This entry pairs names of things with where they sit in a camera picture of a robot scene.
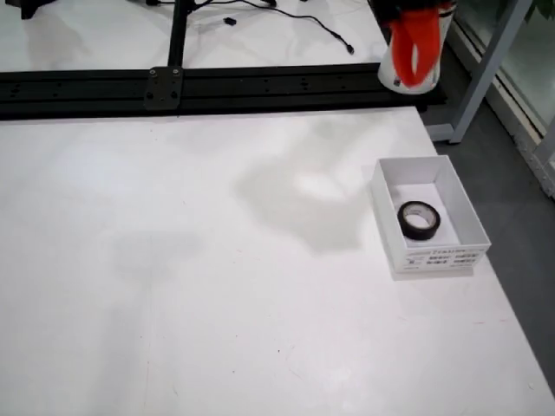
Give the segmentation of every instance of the black cable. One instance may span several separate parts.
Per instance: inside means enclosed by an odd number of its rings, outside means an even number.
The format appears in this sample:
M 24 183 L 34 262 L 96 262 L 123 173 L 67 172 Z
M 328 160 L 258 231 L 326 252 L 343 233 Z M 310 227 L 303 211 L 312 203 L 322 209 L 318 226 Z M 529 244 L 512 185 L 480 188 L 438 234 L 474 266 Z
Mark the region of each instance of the black cable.
M 201 9 L 205 6 L 208 5 L 214 5 L 214 4 L 233 4 L 233 3 L 245 3 L 245 4 L 249 4 L 250 6 L 256 8 L 256 9 L 261 9 L 261 10 L 269 10 L 269 11 L 276 11 L 277 13 L 281 13 L 282 15 L 288 16 L 288 17 L 292 17 L 294 19 L 310 19 L 314 22 L 316 22 L 322 29 L 324 29 L 326 32 L 328 32 L 330 35 L 332 35 L 333 37 L 335 37 L 339 42 L 341 42 L 343 45 L 345 45 L 345 48 L 347 49 L 347 52 L 349 52 L 351 55 L 353 55 L 355 53 L 355 48 L 352 47 L 352 45 L 348 44 L 341 35 L 339 35 L 337 32 L 331 30 L 330 28 L 328 28 L 325 24 L 322 23 L 322 21 L 320 21 L 320 19 L 318 19 L 317 17 L 314 16 L 310 16 L 310 15 L 306 15 L 306 16 L 298 16 L 298 15 L 292 15 L 291 13 L 287 13 L 286 11 L 283 11 L 281 9 L 278 9 L 275 7 L 275 5 L 277 4 L 276 0 L 263 0 L 266 1 L 267 3 L 269 3 L 271 6 L 261 6 L 259 4 L 255 4 L 255 3 L 251 3 L 248 0 L 227 0 L 224 2 L 221 1 L 213 1 L 213 0 L 205 0 L 203 3 L 198 4 L 194 10 L 198 10 Z M 175 2 L 163 2 L 160 1 L 159 4 L 175 4 Z

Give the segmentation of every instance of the open box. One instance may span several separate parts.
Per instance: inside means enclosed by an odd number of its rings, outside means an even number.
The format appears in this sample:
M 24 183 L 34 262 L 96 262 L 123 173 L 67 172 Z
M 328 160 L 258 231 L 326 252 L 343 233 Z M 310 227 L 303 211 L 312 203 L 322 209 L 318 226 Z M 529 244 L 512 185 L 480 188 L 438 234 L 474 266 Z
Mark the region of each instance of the open box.
M 491 243 L 447 156 L 379 159 L 370 182 L 375 218 L 397 272 L 472 268 Z M 402 235 L 397 212 L 408 201 L 432 205 L 441 225 L 428 241 Z

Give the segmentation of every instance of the white table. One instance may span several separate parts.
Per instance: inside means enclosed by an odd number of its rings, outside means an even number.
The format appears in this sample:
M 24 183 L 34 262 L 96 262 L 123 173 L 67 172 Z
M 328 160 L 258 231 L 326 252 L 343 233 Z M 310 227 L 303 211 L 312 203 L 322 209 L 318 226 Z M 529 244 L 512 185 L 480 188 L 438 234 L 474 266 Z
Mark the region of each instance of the white table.
M 554 414 L 487 260 L 390 271 L 362 169 L 433 154 L 412 108 L 3 123 L 0 414 Z
M 232 4 L 194 12 L 185 68 L 379 62 L 386 50 L 367 0 L 278 0 L 279 8 L 314 15 L 355 47 L 349 55 L 310 20 Z M 0 3 L 0 71 L 138 69 L 167 64 L 173 6 L 129 0 L 57 0 L 22 22 Z M 238 21 L 234 27 L 225 17 Z

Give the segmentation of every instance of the gray metal post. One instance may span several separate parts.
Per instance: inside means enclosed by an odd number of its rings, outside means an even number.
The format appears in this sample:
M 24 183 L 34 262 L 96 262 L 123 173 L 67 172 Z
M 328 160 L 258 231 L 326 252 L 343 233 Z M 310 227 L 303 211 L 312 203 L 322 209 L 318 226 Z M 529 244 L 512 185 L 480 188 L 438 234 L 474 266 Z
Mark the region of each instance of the gray metal post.
M 541 143 L 534 150 L 534 156 L 536 156 L 536 159 L 538 159 L 542 166 L 548 163 L 553 158 L 553 155 L 555 155 L 555 117 Z
M 478 108 L 493 78 L 505 58 L 514 37 L 520 29 L 520 25 L 524 21 L 526 12 L 530 9 L 532 0 L 512 0 L 508 5 L 503 17 L 499 21 L 499 25 L 493 33 L 492 40 L 487 46 L 486 53 L 482 57 L 479 67 L 473 73 L 472 81 L 468 86 L 468 90 L 457 109 L 453 122 L 454 129 L 451 143 L 460 143 L 463 136 L 467 132 L 470 122 L 476 115 Z

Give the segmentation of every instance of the black tape roll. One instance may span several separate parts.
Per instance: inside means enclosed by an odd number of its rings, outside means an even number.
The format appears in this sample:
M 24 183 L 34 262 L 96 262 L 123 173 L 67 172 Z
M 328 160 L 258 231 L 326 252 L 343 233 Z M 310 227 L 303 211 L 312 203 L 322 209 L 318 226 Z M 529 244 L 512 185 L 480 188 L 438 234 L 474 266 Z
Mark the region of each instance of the black tape roll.
M 428 223 L 428 227 L 418 227 L 407 221 L 407 217 L 416 215 Z M 397 212 L 402 235 L 416 241 L 431 239 L 440 228 L 441 217 L 438 211 L 429 204 L 420 201 L 408 201 L 401 205 Z

